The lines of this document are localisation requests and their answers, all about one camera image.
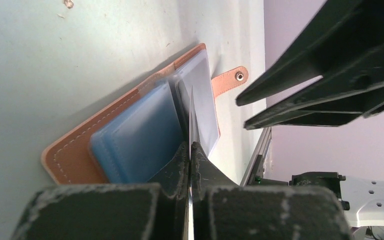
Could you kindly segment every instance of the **brown leather wallet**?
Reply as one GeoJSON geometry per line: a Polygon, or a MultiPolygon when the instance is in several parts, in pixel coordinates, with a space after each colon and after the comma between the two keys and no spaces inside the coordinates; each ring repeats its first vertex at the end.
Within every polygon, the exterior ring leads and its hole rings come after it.
{"type": "MultiPolygon", "coordinates": [[[[200,43],[174,62],[155,72],[135,88],[49,145],[41,156],[43,167],[57,184],[108,183],[104,171],[89,153],[91,135],[155,87],[155,82],[173,73],[189,59],[206,49],[200,43]]],[[[239,66],[211,80],[214,98],[248,80],[248,71],[239,66]]]]}

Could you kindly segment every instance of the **table surface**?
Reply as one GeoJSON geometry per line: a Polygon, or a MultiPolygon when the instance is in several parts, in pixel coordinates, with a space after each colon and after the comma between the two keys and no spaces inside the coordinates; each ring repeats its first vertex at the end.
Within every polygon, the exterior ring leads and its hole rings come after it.
{"type": "Polygon", "coordinates": [[[54,185],[42,150],[197,43],[214,76],[237,66],[246,85],[216,101],[210,160],[239,183],[261,131],[243,122],[265,101],[235,97],[265,70],[263,1],[0,0],[0,239],[34,192],[54,185]]]}

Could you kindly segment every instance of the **wire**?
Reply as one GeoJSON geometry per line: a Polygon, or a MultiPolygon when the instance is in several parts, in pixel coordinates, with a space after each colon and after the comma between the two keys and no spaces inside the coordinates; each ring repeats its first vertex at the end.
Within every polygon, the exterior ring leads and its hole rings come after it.
{"type": "Polygon", "coordinates": [[[384,240],[383,238],[377,238],[377,237],[375,237],[375,235],[373,234],[373,230],[372,230],[372,227],[371,227],[371,226],[369,226],[368,229],[370,229],[371,237],[372,237],[374,240],[384,240]]]}

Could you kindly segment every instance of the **robotic claw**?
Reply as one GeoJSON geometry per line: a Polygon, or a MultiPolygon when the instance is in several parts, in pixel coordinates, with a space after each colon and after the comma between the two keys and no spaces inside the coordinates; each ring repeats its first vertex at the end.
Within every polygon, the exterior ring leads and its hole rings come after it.
{"type": "MultiPolygon", "coordinates": [[[[244,127],[338,127],[382,113],[384,0],[328,0],[236,103],[320,75],[244,127]]],[[[384,226],[384,182],[310,172],[289,183],[260,183],[237,186],[208,161],[199,142],[185,142],[148,183],[62,185],[37,193],[12,239],[183,239],[188,196],[195,239],[345,240],[352,238],[349,226],[384,226]]]]}

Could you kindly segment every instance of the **pink wall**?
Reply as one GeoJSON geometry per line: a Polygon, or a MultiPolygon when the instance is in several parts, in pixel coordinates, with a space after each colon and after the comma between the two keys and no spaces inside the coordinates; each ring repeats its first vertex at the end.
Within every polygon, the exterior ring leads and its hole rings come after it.
{"type": "MultiPolygon", "coordinates": [[[[267,68],[280,57],[311,20],[324,0],[264,2],[267,68]]],[[[302,88],[296,86],[267,98],[267,106],[302,88]]],[[[290,180],[309,171],[339,172],[384,180],[384,113],[342,127],[276,126],[272,128],[269,178],[290,180]]]]}

